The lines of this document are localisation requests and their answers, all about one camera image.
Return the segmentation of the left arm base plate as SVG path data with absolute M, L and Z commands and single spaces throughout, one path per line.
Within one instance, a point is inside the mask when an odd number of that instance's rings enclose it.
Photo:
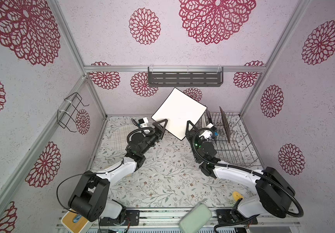
M 102 226 L 137 226 L 139 224 L 139 210 L 123 210 L 117 218 L 101 217 L 99 225 Z

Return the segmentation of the square white plate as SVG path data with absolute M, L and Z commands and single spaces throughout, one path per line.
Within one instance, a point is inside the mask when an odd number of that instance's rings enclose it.
M 166 130 L 179 140 L 186 137 L 187 122 L 196 124 L 207 107 L 181 90 L 174 88 L 157 111 L 152 115 L 156 122 L 167 120 Z

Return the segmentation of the round plaid white plate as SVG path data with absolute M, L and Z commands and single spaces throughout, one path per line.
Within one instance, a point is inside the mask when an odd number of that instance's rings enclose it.
M 127 135 L 137 129 L 134 125 L 125 125 L 117 127 L 110 136 L 110 148 L 116 151 L 124 152 L 128 143 Z

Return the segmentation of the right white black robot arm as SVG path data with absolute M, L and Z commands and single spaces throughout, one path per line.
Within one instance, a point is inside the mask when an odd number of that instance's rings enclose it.
M 239 198 L 230 209 L 229 216 L 219 222 L 219 227 L 251 223 L 264 213 L 278 218 L 304 215 L 294 189 L 276 169 L 266 167 L 264 170 L 252 170 L 216 157 L 217 151 L 212 143 L 215 133 L 212 124 L 199 129 L 190 120 L 187 121 L 185 135 L 201 172 L 208 177 L 244 185 L 254 193 L 248 200 Z

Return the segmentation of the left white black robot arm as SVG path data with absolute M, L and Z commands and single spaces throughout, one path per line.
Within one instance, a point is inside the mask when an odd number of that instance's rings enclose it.
M 90 222 L 107 218 L 121 225 L 127 217 L 126 206 L 109 200 L 109 189 L 142 167 L 146 160 L 145 153 L 163 139 L 167 125 L 168 120 L 163 119 L 151 127 L 131 131 L 126 137 L 126 154 L 121 161 L 101 171 L 88 170 L 78 174 L 80 179 L 65 208 L 67 212 Z

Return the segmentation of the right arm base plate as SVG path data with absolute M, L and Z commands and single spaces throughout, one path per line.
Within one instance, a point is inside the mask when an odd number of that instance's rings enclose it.
M 250 217 L 244 217 L 237 210 L 232 209 L 217 209 L 216 210 L 217 219 L 219 224 L 240 224 L 240 222 L 248 219 L 247 222 L 244 222 L 246 225 L 257 225 L 257 218 L 250 219 Z

